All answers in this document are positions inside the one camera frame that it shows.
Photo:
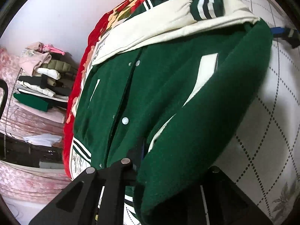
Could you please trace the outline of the green and cream varsity jacket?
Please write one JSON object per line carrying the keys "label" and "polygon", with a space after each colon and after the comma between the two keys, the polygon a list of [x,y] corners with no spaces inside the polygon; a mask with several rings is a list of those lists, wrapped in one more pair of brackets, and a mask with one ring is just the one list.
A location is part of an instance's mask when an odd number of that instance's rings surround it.
{"label": "green and cream varsity jacket", "polygon": [[199,177],[265,78],[272,38],[241,0],[145,0],[96,44],[73,108],[71,177],[129,158],[128,221],[187,224]]}

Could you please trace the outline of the pile of folded clothes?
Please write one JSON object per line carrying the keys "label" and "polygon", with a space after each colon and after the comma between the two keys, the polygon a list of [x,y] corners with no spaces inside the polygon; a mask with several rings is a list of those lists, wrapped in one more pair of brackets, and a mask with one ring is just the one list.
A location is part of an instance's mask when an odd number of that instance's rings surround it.
{"label": "pile of folded clothes", "polygon": [[13,94],[16,102],[42,113],[49,113],[55,108],[66,110],[77,70],[72,66],[75,72],[59,73],[40,67],[52,59],[65,62],[65,55],[53,45],[41,42],[34,42],[23,49],[18,61],[22,72]]}

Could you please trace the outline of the white quilted bed sheet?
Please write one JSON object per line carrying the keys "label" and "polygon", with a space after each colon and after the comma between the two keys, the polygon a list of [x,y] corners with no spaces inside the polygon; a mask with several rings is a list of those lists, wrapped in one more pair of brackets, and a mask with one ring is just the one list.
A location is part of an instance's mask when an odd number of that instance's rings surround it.
{"label": "white quilted bed sheet", "polygon": [[[241,1],[269,28],[285,25],[283,9],[274,0]],[[265,78],[212,166],[221,169],[271,224],[288,217],[299,195],[298,49],[272,38]]]}

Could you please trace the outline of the pink floral fabric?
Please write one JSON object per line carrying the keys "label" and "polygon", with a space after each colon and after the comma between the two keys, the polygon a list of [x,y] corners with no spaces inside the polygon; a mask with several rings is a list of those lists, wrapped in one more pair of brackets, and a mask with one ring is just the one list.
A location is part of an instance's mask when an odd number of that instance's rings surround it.
{"label": "pink floral fabric", "polygon": [[8,99],[1,117],[1,195],[46,204],[62,191],[70,178],[62,164],[63,142],[50,147],[24,140],[41,134],[63,136],[63,124],[41,118],[16,105],[19,58],[1,48],[1,79]]}

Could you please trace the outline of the red floral plush blanket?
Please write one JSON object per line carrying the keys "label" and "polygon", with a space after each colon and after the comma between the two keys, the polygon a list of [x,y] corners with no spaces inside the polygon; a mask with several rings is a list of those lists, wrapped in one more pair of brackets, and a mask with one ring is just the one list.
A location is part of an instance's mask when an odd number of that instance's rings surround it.
{"label": "red floral plush blanket", "polygon": [[70,151],[73,139],[73,125],[75,116],[72,113],[72,108],[76,103],[77,98],[81,92],[81,81],[86,75],[87,62],[91,60],[96,43],[102,35],[110,29],[121,23],[124,19],[128,18],[145,0],[125,0],[111,11],[105,13],[98,21],[92,32],[87,38],[87,47],[81,59],[78,72],[73,84],[73,89],[69,96],[67,106],[67,120],[64,124],[64,147],[63,147],[63,164],[64,170],[68,177],[71,177],[70,171]]}

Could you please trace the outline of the olive green puffer jacket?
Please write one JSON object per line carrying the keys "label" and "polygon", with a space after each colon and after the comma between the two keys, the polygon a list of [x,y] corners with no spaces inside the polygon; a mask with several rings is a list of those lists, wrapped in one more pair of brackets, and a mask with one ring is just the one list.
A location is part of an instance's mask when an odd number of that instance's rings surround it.
{"label": "olive green puffer jacket", "polygon": [[47,64],[41,64],[40,67],[56,70],[59,73],[73,73],[73,72],[75,72],[75,69],[70,64],[68,64],[67,62],[60,61],[60,60],[55,60],[55,59],[50,60],[50,62],[47,63]]}

